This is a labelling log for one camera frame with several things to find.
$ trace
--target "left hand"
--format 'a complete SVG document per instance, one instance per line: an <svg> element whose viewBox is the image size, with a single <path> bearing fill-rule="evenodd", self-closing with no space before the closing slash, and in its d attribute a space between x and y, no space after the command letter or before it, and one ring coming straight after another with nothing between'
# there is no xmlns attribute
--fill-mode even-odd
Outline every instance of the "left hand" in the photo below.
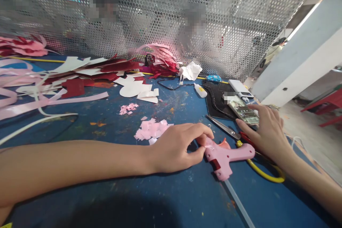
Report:
<svg viewBox="0 0 342 228"><path fill-rule="evenodd" d="M171 173L200 163L206 150L206 137L214 139L214 134L202 123L169 127L156 143L150 146L153 171ZM195 152L187 153L187 148L194 139L201 146Z"/></svg>

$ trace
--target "pink glue gun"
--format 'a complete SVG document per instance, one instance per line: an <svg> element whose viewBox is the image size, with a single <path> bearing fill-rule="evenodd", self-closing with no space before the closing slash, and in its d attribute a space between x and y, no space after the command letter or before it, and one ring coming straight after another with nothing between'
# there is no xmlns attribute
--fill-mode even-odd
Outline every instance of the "pink glue gun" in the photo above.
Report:
<svg viewBox="0 0 342 228"><path fill-rule="evenodd" d="M216 170L214 173L220 181L228 179L233 173L229 162L252 159L255 155L255 149L250 144L243 144L240 148L231 149L226 140L217 145L208 137L205 147L205 155L208 161L215 165Z"/></svg>

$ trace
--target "metal mesh screen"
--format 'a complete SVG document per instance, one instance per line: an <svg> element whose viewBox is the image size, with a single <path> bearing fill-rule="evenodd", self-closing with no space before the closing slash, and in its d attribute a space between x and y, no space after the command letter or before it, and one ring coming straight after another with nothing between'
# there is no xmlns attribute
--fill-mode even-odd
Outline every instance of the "metal mesh screen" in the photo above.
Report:
<svg viewBox="0 0 342 228"><path fill-rule="evenodd" d="M184 64L244 81L304 0L1 0L0 32L78 56L164 43Z"/></svg>

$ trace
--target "white tissue paper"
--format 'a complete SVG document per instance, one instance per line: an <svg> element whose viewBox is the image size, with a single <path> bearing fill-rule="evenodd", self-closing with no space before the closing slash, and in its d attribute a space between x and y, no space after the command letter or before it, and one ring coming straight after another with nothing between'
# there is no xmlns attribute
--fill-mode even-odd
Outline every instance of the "white tissue paper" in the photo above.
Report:
<svg viewBox="0 0 342 228"><path fill-rule="evenodd" d="M179 69L178 76L181 77L181 81L184 80L184 78L195 81L201 71L202 68L200 65L190 62L186 67L181 67Z"/></svg>

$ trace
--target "smartphone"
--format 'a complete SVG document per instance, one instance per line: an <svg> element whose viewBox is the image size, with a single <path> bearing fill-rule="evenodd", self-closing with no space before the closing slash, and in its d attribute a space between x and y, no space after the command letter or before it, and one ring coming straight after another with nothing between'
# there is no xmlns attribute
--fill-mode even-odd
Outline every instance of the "smartphone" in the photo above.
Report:
<svg viewBox="0 0 342 228"><path fill-rule="evenodd" d="M230 102L228 106L237 114L239 119L242 119L248 125L255 125L259 123L258 115L250 110L245 102L241 100L237 95L230 97Z"/></svg>

